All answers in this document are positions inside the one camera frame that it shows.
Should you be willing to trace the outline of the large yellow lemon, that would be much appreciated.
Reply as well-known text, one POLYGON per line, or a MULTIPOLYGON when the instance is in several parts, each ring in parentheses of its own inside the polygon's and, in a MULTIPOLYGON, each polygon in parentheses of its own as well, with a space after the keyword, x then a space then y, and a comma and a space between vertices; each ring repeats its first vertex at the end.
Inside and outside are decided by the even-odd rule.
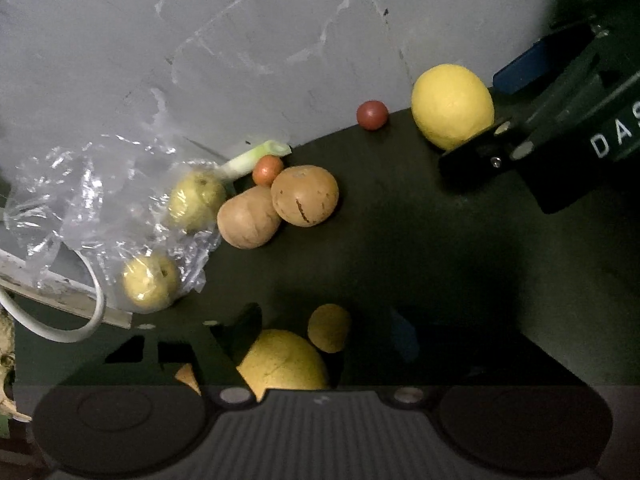
POLYGON ((416 80, 411 113, 425 139, 444 151, 457 148, 495 121, 489 90, 479 76, 457 64, 434 66, 416 80))

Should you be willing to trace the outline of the small kiwi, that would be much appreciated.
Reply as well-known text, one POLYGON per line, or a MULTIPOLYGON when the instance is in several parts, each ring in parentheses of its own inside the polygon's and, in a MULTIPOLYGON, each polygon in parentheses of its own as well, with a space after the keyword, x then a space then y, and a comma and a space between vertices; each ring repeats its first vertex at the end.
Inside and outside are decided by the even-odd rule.
POLYGON ((348 314, 337 304, 322 304, 308 321, 307 335, 319 350, 332 354, 343 350, 348 334, 348 314))

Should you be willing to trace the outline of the small red tomato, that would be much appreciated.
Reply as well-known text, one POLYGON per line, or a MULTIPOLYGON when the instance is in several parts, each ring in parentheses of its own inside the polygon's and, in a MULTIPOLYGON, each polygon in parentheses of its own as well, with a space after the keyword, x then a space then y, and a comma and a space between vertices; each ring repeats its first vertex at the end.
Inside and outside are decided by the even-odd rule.
POLYGON ((390 112, 383 102, 370 100, 358 106, 356 117, 361 128, 373 131, 386 124, 389 114, 390 112))

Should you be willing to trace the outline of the brown striped fruit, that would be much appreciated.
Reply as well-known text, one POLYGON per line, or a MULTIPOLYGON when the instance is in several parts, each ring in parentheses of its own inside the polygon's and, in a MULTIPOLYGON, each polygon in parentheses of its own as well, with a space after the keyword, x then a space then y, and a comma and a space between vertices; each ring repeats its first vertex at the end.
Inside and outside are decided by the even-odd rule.
POLYGON ((303 165, 286 168, 270 188, 273 208, 282 220, 310 228, 323 222, 337 206, 340 190, 328 170, 303 165))
POLYGON ((259 185, 227 200, 217 214, 222 238, 239 249, 265 245, 276 234, 280 223, 270 188, 259 185))

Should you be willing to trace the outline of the small orange tomato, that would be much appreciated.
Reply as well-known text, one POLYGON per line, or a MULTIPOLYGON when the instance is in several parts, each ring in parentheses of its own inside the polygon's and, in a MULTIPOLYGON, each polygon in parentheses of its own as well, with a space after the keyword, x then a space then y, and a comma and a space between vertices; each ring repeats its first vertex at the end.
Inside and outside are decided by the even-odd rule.
POLYGON ((252 172, 252 179, 256 185, 270 188, 283 169, 284 163, 280 157, 265 155, 256 162, 252 172))

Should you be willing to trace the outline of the left bagged pear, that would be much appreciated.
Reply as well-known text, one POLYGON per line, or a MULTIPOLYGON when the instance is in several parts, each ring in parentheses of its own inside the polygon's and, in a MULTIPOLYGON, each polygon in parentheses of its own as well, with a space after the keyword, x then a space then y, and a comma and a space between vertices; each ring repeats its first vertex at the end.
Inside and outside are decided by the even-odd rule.
POLYGON ((164 310, 177 296, 180 274, 176 264, 164 254, 137 256, 124 264, 122 287, 137 308, 164 310))

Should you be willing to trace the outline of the bagged pear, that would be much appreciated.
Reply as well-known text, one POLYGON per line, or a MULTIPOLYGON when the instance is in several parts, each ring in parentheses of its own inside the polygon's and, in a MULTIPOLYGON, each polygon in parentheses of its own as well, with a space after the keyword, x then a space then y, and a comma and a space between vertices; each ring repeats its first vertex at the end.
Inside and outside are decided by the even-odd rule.
POLYGON ((226 189, 212 170, 192 170, 171 190, 169 219, 188 233, 206 231, 214 226, 226 200, 226 189))
POLYGON ((137 256, 124 264, 122 287, 137 308, 164 310, 177 296, 180 274, 176 264, 164 254, 137 256))

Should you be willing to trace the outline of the clear plastic bag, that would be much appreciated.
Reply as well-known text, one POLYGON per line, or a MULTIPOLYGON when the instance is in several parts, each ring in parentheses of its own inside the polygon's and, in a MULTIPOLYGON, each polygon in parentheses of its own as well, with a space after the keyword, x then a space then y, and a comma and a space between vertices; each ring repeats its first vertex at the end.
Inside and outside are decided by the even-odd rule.
POLYGON ((171 223, 167 206, 171 190, 192 170, 212 170, 227 192, 218 167, 213 159, 164 142, 109 140, 78 151, 54 148, 18 165, 4 221, 25 249, 36 281, 42 281, 61 249, 79 252, 109 306, 158 312, 143 311, 128 299, 124 264, 151 254, 171 258, 180 274, 172 304, 203 289, 206 263, 220 242, 216 222, 209 230, 188 233, 171 223))

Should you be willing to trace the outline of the right bagged pear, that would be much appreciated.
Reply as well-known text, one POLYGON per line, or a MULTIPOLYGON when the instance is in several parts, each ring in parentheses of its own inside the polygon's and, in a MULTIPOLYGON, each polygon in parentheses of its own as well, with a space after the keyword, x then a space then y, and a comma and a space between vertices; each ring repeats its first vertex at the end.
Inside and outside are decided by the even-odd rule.
POLYGON ((212 170, 192 170, 171 190, 169 219, 188 233, 206 231, 214 226, 226 200, 226 189, 212 170))

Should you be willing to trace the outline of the green leek stalk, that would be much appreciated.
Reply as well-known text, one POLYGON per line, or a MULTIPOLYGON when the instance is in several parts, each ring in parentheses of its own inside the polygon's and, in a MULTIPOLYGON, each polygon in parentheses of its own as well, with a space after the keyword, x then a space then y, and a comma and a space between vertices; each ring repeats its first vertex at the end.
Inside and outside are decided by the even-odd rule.
POLYGON ((251 174, 259 162, 265 156, 284 157, 292 153, 292 148, 275 140, 268 140, 258 144, 250 150, 228 160, 217 168, 218 174, 227 181, 235 181, 251 174))

